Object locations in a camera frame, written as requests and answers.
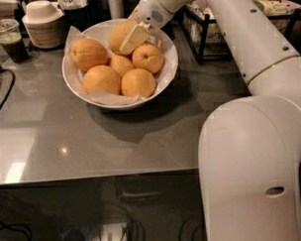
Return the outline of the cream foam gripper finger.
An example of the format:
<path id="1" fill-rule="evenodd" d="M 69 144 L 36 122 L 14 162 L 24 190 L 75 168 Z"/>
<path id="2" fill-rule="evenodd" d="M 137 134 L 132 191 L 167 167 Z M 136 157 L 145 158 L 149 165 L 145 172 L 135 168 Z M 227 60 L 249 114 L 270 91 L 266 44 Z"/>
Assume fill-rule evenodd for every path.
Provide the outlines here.
<path id="1" fill-rule="evenodd" d="M 147 41 L 151 34 L 150 26 L 145 22 L 139 22 L 132 26 L 124 37 L 119 51 L 123 54 L 130 54 L 136 47 Z"/>

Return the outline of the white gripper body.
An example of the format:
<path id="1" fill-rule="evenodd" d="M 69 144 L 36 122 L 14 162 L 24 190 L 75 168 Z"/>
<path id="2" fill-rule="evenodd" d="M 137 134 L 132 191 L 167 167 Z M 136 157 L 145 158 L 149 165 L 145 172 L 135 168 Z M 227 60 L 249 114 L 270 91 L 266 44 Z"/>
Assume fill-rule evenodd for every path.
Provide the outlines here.
<path id="1" fill-rule="evenodd" d="M 172 0 L 140 0 L 133 15 L 153 27 L 162 28 L 173 17 Z"/>

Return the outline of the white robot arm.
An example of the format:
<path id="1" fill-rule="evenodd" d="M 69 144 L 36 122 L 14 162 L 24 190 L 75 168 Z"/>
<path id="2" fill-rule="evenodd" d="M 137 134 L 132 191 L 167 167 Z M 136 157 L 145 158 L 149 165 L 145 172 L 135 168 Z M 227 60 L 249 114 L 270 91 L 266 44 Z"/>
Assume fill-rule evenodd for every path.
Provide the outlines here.
<path id="1" fill-rule="evenodd" d="M 161 28 L 195 0 L 141 0 Z M 213 111 L 198 163 L 207 241 L 301 241 L 301 56 L 252 0 L 207 0 L 249 96 Z"/>

